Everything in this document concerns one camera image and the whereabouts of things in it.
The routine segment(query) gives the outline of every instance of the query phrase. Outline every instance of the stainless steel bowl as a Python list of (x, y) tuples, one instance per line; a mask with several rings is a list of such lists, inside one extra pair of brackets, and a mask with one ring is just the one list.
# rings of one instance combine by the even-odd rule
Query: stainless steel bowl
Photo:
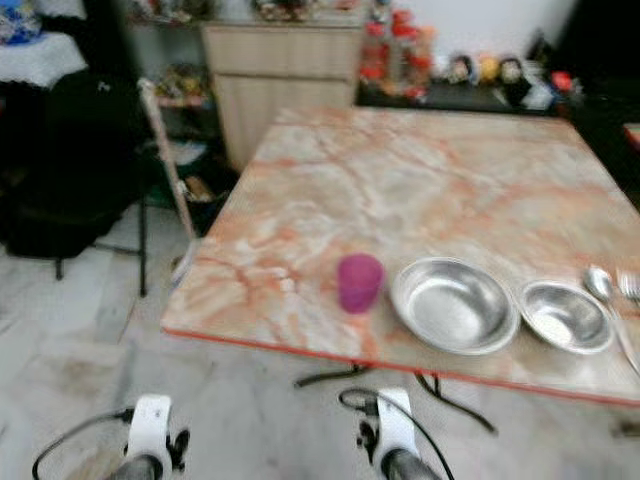
[(395, 278), (393, 304), (406, 326), (441, 350), (483, 355), (504, 347), (520, 315), (486, 272), (453, 258), (424, 258)]
[(563, 350), (590, 355), (603, 351), (613, 340), (609, 315), (579, 288), (534, 282), (523, 289), (520, 306), (531, 329)]

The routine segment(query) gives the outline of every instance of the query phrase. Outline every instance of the black cable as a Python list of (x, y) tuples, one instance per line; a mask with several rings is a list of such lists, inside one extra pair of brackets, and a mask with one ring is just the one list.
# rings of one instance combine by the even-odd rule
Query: black cable
[(450, 398), (447, 398), (447, 397), (443, 396), (441, 391), (440, 391), (440, 379), (437, 376), (435, 376), (435, 375), (433, 376), (435, 387), (431, 387), (431, 385), (429, 385), (429, 383), (427, 382), (427, 379), (424, 378), (424, 376), (422, 374), (416, 373), (415, 376), (416, 376), (416, 380), (418, 380), (418, 383), (420, 384), (420, 386), (422, 388), (424, 388), (428, 393), (433, 395), (435, 398), (440, 400), (442, 403), (444, 403), (446, 405), (449, 405), (451, 408), (455, 408), (455, 409), (461, 411), (462, 413), (466, 413), (471, 418), (473, 418), (478, 423), (480, 423), (489, 433), (492, 433), (494, 435), (498, 434), (498, 429), (489, 420), (484, 418), (478, 412), (474, 412), (470, 408), (465, 407), (464, 405), (460, 405), (459, 403), (454, 402)]
[(97, 415), (88, 420), (85, 420), (80, 425), (77, 425), (76, 427), (72, 428), (68, 432), (61, 435), (55, 442), (53, 442), (51, 445), (45, 448), (42, 451), (42, 453), (38, 455), (38, 458), (36, 458), (36, 461), (33, 462), (33, 467), (31, 468), (31, 475), (33, 476), (33, 480), (40, 480), (40, 476), (38, 475), (38, 467), (40, 466), (40, 462), (42, 462), (42, 460), (44, 460), (44, 458), (47, 455), (49, 455), (53, 450), (58, 448), (62, 443), (69, 440), (69, 438), (73, 437), (74, 435), (80, 433), (86, 428), (92, 425), (95, 425), (97, 423), (109, 422), (112, 420), (122, 420), (125, 423), (131, 423), (131, 420), (133, 419), (133, 410), (134, 410), (133, 408), (127, 408), (119, 412), (112, 412), (112, 413), (105, 413), (103, 415)]
[(375, 390), (368, 389), (368, 388), (355, 387), (355, 388), (348, 388), (348, 389), (343, 390), (342, 392), (340, 392), (340, 395), (338, 395), (338, 401), (344, 407), (349, 408), (351, 410), (356, 410), (356, 411), (365, 411), (366, 407), (365, 407), (365, 405), (359, 406), (359, 405), (356, 405), (355, 403), (347, 402), (345, 400), (345, 397), (347, 397), (349, 395), (351, 395), (351, 396), (361, 395), (361, 396), (370, 396), (370, 397), (374, 397), (374, 398), (379, 398), (380, 400), (382, 400), (384, 402), (387, 402), (389, 405), (392, 405), (396, 410), (398, 410), (400, 413), (402, 413), (407, 419), (411, 420), (411, 423), (413, 423), (415, 425), (415, 427), (420, 431), (420, 433), (422, 433), (424, 438), (426, 438), (427, 441), (433, 447), (433, 450), (436, 452), (436, 455), (438, 455), (438, 459), (440, 460), (440, 463), (442, 464), (442, 467), (444, 468), (444, 471), (447, 474), (447, 478), (449, 480), (454, 480), (453, 473), (451, 473), (451, 469), (449, 468), (449, 464), (447, 463), (446, 459), (444, 458), (444, 455), (442, 454), (442, 452), (438, 448), (438, 445), (436, 445), (436, 442), (433, 440), (433, 438), (431, 438), (431, 435), (429, 435), (429, 433), (422, 426), (422, 424), (420, 422), (418, 422), (401, 405), (399, 405), (394, 400), (391, 400), (389, 397), (387, 397), (385, 395), (382, 395), (381, 393), (376, 392)]

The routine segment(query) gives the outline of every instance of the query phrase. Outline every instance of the marble tabletop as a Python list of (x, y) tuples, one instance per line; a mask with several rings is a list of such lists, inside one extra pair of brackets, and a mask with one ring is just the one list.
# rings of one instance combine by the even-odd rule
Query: marble tabletop
[[(640, 270), (639, 238), (640, 216), (563, 120), (285, 110), (162, 324), (177, 335), (640, 406), (640, 381), (616, 343), (574, 356), (523, 324), (501, 351), (462, 357), (414, 337), (388, 288), (363, 315), (343, 312), (336, 292), (340, 258), (369, 252), (388, 279), (422, 256), (457, 257), (517, 298), (531, 280), (579, 284), (590, 263)], [(616, 305), (640, 350), (638, 310)]]

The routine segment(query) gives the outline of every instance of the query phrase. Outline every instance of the metal spoon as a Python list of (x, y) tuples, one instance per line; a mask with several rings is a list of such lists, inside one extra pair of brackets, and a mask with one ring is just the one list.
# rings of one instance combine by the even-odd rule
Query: metal spoon
[(633, 370), (640, 377), (640, 365), (638, 365), (636, 353), (629, 338), (627, 327), (611, 304), (611, 298), (613, 297), (613, 282), (611, 281), (611, 276), (602, 268), (591, 266), (584, 274), (584, 286), (609, 309), (622, 351), (627, 357), (627, 360), (629, 360)]

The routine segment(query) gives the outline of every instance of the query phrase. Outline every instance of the purple cup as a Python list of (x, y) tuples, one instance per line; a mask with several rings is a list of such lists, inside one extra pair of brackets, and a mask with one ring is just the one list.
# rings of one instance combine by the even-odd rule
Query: purple cup
[(384, 269), (371, 255), (357, 253), (344, 257), (338, 265), (340, 305), (349, 313), (364, 313), (375, 301), (384, 278)]

